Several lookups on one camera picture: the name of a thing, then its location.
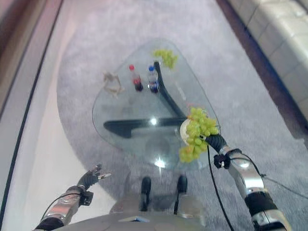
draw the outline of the black cable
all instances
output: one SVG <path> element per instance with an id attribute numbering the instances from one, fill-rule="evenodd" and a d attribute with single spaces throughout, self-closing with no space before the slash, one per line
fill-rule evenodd
<path id="1" fill-rule="evenodd" d="M 285 185 L 279 183 L 278 181 L 273 180 L 273 179 L 267 177 L 266 174 L 260 174 L 258 168 L 256 167 L 255 163 L 252 161 L 252 159 L 250 159 L 250 158 L 249 158 L 247 155 L 245 155 L 245 154 L 243 154 L 243 155 L 246 156 L 246 157 L 249 159 L 248 161 L 250 161 L 250 162 L 254 165 L 254 167 L 256 168 L 256 171 L 258 172 L 258 174 L 260 175 L 261 178 L 266 179 L 266 180 L 269 180 L 269 181 L 272 181 L 272 182 L 274 182 L 274 183 L 280 185 L 281 187 L 285 188 L 286 190 L 288 190 L 288 191 L 290 191 L 290 192 L 292 192 L 292 193 L 294 193 L 294 194 L 296 194 L 296 195 L 298 195 L 298 196 L 301 196 L 301 197 L 303 197 L 303 198 L 305 198 L 305 199 L 308 199 L 307 196 L 305 196 L 305 195 L 303 195 L 303 194 L 300 194 L 299 192 L 296 192 L 296 191 L 294 191 L 294 190 L 288 188 L 287 186 L 285 186 Z M 247 159 L 245 159 L 245 158 L 240 158 L 240 157 L 236 157 L 236 158 L 232 158 L 232 159 L 230 159 L 230 160 L 247 160 Z"/>
<path id="2" fill-rule="evenodd" d="M 65 195 L 62 195 L 62 196 L 57 197 L 57 198 L 54 199 L 54 201 L 51 202 L 51 204 L 47 207 L 47 209 L 45 210 L 45 212 L 44 212 L 44 214 L 43 214 L 43 216 L 42 216 L 42 218 L 41 218 L 40 220 L 41 220 L 41 221 L 43 220 L 45 214 L 47 213 L 48 209 L 53 205 L 53 203 L 55 203 L 55 202 L 56 202 L 57 200 L 59 200 L 60 198 L 63 198 L 63 197 L 65 197 L 65 196 L 69 196 L 69 195 L 80 195 L 80 194 L 79 194 L 79 193 L 68 193 L 68 194 L 65 194 Z"/>
<path id="3" fill-rule="evenodd" d="M 284 186 L 283 184 L 281 184 L 281 183 L 279 183 L 279 182 L 277 182 L 277 181 L 275 181 L 275 180 L 273 180 L 273 179 L 271 179 L 271 178 L 268 178 L 265 174 L 262 174 L 261 177 L 262 177 L 263 179 L 267 179 L 267 180 L 269 180 L 269 181 L 272 181 L 272 182 L 274 182 L 274 183 L 280 185 L 281 187 L 285 188 L 286 190 L 289 190 L 290 192 L 292 192 L 292 193 L 294 193 L 294 194 L 296 194 L 296 195 L 298 195 L 298 196 L 301 196 L 301 197 L 303 197 L 303 198 L 305 198 L 305 199 L 308 199 L 307 196 L 302 195 L 302 194 L 300 194 L 299 192 L 296 192 L 296 191 L 294 191 L 294 190 L 292 190 L 292 189 L 290 189 L 290 188 Z"/>
<path id="4" fill-rule="evenodd" d="M 226 219 L 226 221 L 227 221 L 227 223 L 228 223 L 228 225 L 229 225 L 229 227 L 230 227 L 230 230 L 231 230 L 231 231 L 234 231 L 234 229 L 233 229 L 233 227 L 232 227 L 232 225 L 231 225 L 231 223 L 230 223 L 230 221 L 229 221 L 229 218 L 228 218 L 228 216 L 227 216 L 227 214 L 226 214 L 226 211 L 225 211 L 225 209 L 224 209 L 224 207 L 223 207 L 223 205 L 222 205 L 222 202 L 221 202 L 221 199 L 220 199 L 218 190 L 217 190 L 217 186 L 216 186 L 215 179 L 214 179 L 214 175 L 213 175 L 213 171 L 212 171 L 212 165 L 211 165 L 211 161 L 210 161 L 210 149 L 208 148 L 208 146 L 207 146 L 207 156 L 208 156 L 208 164 L 209 164 L 209 166 L 210 166 L 210 172 L 211 172 L 211 176 L 212 176 L 212 181 L 213 181 L 213 184 L 214 184 L 216 196 L 217 196 L 217 198 L 218 198 L 218 201 L 219 201 L 221 210 L 222 210 L 223 215 L 225 216 L 225 219 Z"/>
<path id="5" fill-rule="evenodd" d="M 180 194 L 178 193 L 177 200 L 175 201 L 175 204 L 174 204 L 174 209 L 173 209 L 173 214 L 174 214 L 174 215 L 177 215 L 177 214 L 178 214 L 179 195 L 180 195 Z"/>

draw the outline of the plastic bottle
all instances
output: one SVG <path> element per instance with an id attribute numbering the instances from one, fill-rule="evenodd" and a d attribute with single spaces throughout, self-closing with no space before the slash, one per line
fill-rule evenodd
<path id="1" fill-rule="evenodd" d="M 129 65 L 130 73 L 131 73 L 131 80 L 133 84 L 135 85 L 136 91 L 142 91 L 143 85 L 141 83 L 140 75 L 135 71 L 134 65 Z"/>
<path id="2" fill-rule="evenodd" d="M 150 85 L 150 90 L 153 93 L 158 93 L 158 84 L 157 84 L 157 72 L 153 66 L 149 66 L 148 80 Z"/>

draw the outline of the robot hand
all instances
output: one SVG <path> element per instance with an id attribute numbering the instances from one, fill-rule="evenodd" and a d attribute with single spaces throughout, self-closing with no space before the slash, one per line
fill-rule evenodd
<path id="1" fill-rule="evenodd" d="M 217 168 L 224 167 L 234 178 L 249 209 L 255 229 L 292 230 L 283 213 L 274 204 L 268 190 L 264 188 L 262 175 L 254 162 L 240 149 L 232 150 L 220 135 L 209 136 L 205 141 L 218 152 L 218 155 L 214 156 L 214 165 Z"/>
<path id="2" fill-rule="evenodd" d="M 100 174 L 101 165 L 96 165 L 86 172 L 74 185 L 67 189 L 48 212 L 43 215 L 40 224 L 35 230 L 54 230 L 67 225 L 72 216 L 78 211 L 81 205 L 89 206 L 92 202 L 93 193 L 87 191 L 89 187 L 97 183 L 100 179 L 111 176 L 110 173 Z"/>

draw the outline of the grape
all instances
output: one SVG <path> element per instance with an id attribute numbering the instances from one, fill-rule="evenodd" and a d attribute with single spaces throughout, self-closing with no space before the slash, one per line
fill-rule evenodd
<path id="1" fill-rule="evenodd" d="M 178 56 L 173 55 L 173 52 L 171 50 L 155 50 L 153 52 L 154 56 L 161 56 L 163 63 L 165 66 L 169 67 L 170 69 L 173 69 L 174 64 L 176 63 Z"/>
<path id="2" fill-rule="evenodd" d="M 217 127 L 210 128 L 209 131 L 210 131 L 211 135 L 217 135 L 219 133 Z"/>
<path id="3" fill-rule="evenodd" d="M 193 125 L 189 123 L 189 125 L 187 125 L 186 130 L 190 131 L 193 129 Z"/>
<path id="4" fill-rule="evenodd" d="M 188 134 L 190 137 L 196 137 L 197 134 L 198 134 L 197 132 L 198 132 L 197 129 L 193 128 L 192 130 L 188 131 L 187 134 Z"/>
<path id="5" fill-rule="evenodd" d="M 204 132 L 204 135 L 205 135 L 205 136 L 210 136 L 210 135 L 211 135 L 210 130 L 209 130 L 209 129 L 207 129 L 207 130 Z"/>
<path id="6" fill-rule="evenodd" d="M 207 149 L 207 145 L 205 143 L 202 143 L 200 145 L 200 148 L 201 148 L 202 151 L 205 151 Z"/>
<path id="7" fill-rule="evenodd" d="M 216 120 L 208 118 L 206 112 L 202 108 L 191 108 L 190 119 L 186 127 L 188 139 L 186 140 L 189 146 L 183 147 L 179 151 L 180 161 L 189 163 L 194 159 L 200 158 L 200 154 L 207 150 L 207 142 L 200 139 L 200 134 L 208 137 L 211 134 L 216 135 L 219 130 L 216 126 Z"/>
<path id="8" fill-rule="evenodd" d="M 196 121 L 196 120 L 199 119 L 199 116 L 198 116 L 198 115 L 193 115 L 193 116 L 192 116 L 192 119 Z"/>
<path id="9" fill-rule="evenodd" d="M 193 154 L 198 154 L 200 155 L 202 152 L 202 149 L 198 146 L 195 146 L 195 148 L 193 149 Z"/>
<path id="10" fill-rule="evenodd" d="M 200 117 L 200 118 L 199 118 L 199 123 L 200 123 L 200 124 L 204 124 L 204 123 L 205 123 L 205 120 L 204 120 L 202 117 Z"/>
<path id="11" fill-rule="evenodd" d="M 193 127 L 199 126 L 199 123 L 197 121 L 191 121 L 189 124 L 192 125 Z"/>
<path id="12" fill-rule="evenodd" d="M 197 144 L 198 146 L 200 146 L 202 144 L 202 140 L 197 138 L 194 140 L 194 143 Z"/>
<path id="13" fill-rule="evenodd" d="M 187 139 L 187 143 L 188 143 L 188 144 L 193 144 L 193 143 L 194 143 L 194 139 L 191 138 L 191 137 L 189 137 L 189 138 Z"/>
<path id="14" fill-rule="evenodd" d="M 196 153 L 196 152 L 193 152 L 193 154 L 192 154 L 193 156 L 193 158 L 196 160 L 196 159 L 198 159 L 199 157 L 200 157 L 200 154 L 198 154 L 198 153 Z"/>
<path id="15" fill-rule="evenodd" d="M 193 149 L 194 149 L 193 145 L 189 145 L 188 147 L 186 147 L 186 154 L 192 154 Z"/>
<path id="16" fill-rule="evenodd" d="M 203 112 L 202 108 L 198 107 L 197 110 L 196 110 L 196 114 L 201 115 L 202 112 Z"/>
<path id="17" fill-rule="evenodd" d="M 207 127 L 205 125 L 201 125 L 201 131 L 204 134 L 207 130 Z"/>

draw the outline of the floor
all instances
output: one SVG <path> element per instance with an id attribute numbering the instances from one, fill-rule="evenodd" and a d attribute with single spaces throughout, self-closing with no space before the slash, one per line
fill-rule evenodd
<path id="1" fill-rule="evenodd" d="M 295 139 L 308 148 L 308 124 L 279 76 L 226 0 L 216 0 Z"/>
<path id="2" fill-rule="evenodd" d="M 49 203 L 68 187 L 75 185 L 86 172 L 62 128 L 56 86 L 61 56 L 68 41 L 79 22 L 99 4 L 98 0 L 91 2 L 89 6 L 83 0 L 66 0 L 62 5 L 37 85 L 40 90 L 36 91 L 32 101 L 16 161 L 1 229 L 3 231 L 19 230 L 21 227 L 23 230 L 34 229 Z M 39 100 L 45 97 L 44 94 L 47 94 L 46 106 L 40 108 Z M 44 110 L 42 118 L 37 118 L 38 110 Z M 37 139 L 31 136 L 33 127 L 39 128 Z M 28 155 L 35 156 L 32 170 L 29 164 L 25 164 Z M 99 185 L 92 186 L 91 191 L 94 193 L 92 205 L 81 207 L 72 222 L 109 213 L 115 200 Z"/>
<path id="3" fill-rule="evenodd" d="M 41 91 L 36 92 L 32 102 L 11 184 L 2 226 L 4 231 L 19 230 L 21 227 L 23 230 L 33 229 L 48 204 L 65 192 L 69 186 L 76 184 L 79 177 L 86 171 L 76 158 L 62 128 L 57 108 L 56 86 L 61 56 L 68 41 L 78 23 L 99 2 L 99 0 L 92 0 L 89 6 L 83 0 L 64 1 L 47 53 L 48 62 L 44 62 L 41 72 L 45 79 L 50 79 L 50 84 L 46 84 L 44 78 L 40 78 L 38 89 L 41 88 Z M 308 146 L 308 130 L 304 125 L 306 121 L 292 98 L 254 40 L 245 31 L 230 5 L 225 0 L 217 0 L 217 2 L 261 76 L 292 135 L 297 139 L 303 138 Z M 43 117 L 37 120 L 35 107 L 41 97 L 39 93 L 46 94 L 47 101 L 45 107 L 40 109 L 44 110 Z M 32 131 L 29 124 L 39 124 L 37 138 L 30 136 Z M 31 170 L 23 164 L 27 155 L 30 154 L 35 157 Z M 98 185 L 92 187 L 92 192 L 94 192 L 94 198 L 91 207 L 81 207 L 72 222 L 109 212 L 115 200 Z"/>

